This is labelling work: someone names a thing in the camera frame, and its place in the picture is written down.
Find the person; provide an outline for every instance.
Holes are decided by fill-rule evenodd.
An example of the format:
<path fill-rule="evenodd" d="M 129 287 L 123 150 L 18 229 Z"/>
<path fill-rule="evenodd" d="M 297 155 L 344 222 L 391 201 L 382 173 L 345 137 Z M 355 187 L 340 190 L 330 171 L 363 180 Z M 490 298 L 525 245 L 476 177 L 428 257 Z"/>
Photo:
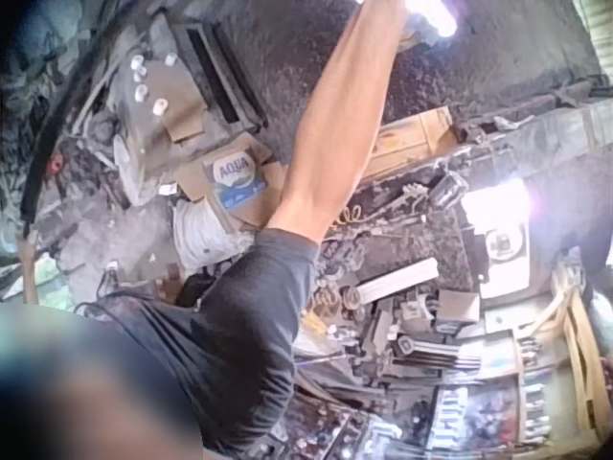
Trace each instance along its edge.
<path fill-rule="evenodd" d="M 404 0 L 357 7 L 299 124 L 277 211 L 198 311 L 129 293 L 84 307 L 85 316 L 131 337 L 170 371 L 206 449 L 240 455 L 292 396 L 292 342 L 319 245 L 374 148 L 407 13 Z"/>

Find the wood strip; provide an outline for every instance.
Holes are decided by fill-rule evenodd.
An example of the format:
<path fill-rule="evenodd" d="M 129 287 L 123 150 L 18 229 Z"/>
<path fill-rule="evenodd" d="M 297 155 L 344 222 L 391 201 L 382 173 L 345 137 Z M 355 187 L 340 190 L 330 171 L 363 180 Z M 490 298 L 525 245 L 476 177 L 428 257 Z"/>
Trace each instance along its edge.
<path fill-rule="evenodd" d="M 420 115 L 415 115 L 384 126 L 376 138 L 372 157 L 427 143 Z"/>
<path fill-rule="evenodd" d="M 517 338 L 527 338 L 534 336 L 540 328 L 551 318 L 559 308 L 566 308 L 568 300 L 565 298 L 564 293 L 561 292 L 554 297 L 554 300 L 547 306 L 547 308 L 538 315 L 538 318 L 529 326 L 517 331 Z"/>
<path fill-rule="evenodd" d="M 573 380 L 575 381 L 577 421 L 579 423 L 579 429 L 585 431 L 591 429 L 589 416 L 587 414 L 587 406 L 585 405 L 585 385 L 583 383 L 583 374 L 581 373 L 581 360 L 579 358 L 577 336 L 575 335 L 573 324 L 568 317 L 564 321 L 564 333 L 566 334 L 566 342 L 568 344 L 568 351 L 571 356 L 573 369 Z"/>
<path fill-rule="evenodd" d="M 596 431 L 601 441 L 604 442 L 611 434 L 611 426 L 610 404 L 608 392 L 606 391 L 604 371 L 602 370 L 601 356 L 596 337 L 585 312 L 585 306 L 577 289 L 573 292 L 570 303 L 571 312 L 577 323 L 577 336 L 580 340 L 581 351 L 583 352 L 586 367 L 589 370 L 586 376 L 587 387 L 589 388 L 588 393 L 592 397 L 591 400 L 594 406 Z"/>
<path fill-rule="evenodd" d="M 421 125 L 430 156 L 441 156 L 458 147 L 458 140 L 451 130 L 453 122 L 449 107 L 440 107 L 420 114 Z"/>
<path fill-rule="evenodd" d="M 374 177 L 397 168 L 402 168 L 416 161 L 425 160 L 430 156 L 427 144 L 421 144 L 408 149 L 401 149 L 374 157 L 369 161 L 363 178 Z"/>

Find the metal part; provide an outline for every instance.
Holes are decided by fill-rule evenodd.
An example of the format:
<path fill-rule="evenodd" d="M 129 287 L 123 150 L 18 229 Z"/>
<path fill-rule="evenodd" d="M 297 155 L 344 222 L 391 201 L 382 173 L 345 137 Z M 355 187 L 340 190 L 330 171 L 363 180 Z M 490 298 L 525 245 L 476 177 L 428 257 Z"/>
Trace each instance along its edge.
<path fill-rule="evenodd" d="M 296 366 L 308 366 L 310 364 L 321 364 L 324 362 L 337 361 L 339 359 L 346 359 L 349 355 L 345 352 L 337 352 L 327 356 L 313 356 L 313 357 L 303 357 L 296 359 Z"/>
<path fill-rule="evenodd" d="M 432 189 L 430 205 L 436 210 L 455 206 L 468 192 L 468 183 L 456 172 L 447 171 L 441 181 Z"/>
<path fill-rule="evenodd" d="M 341 297 L 343 298 L 345 310 L 356 311 L 362 305 L 360 293 L 356 287 L 342 287 Z"/>

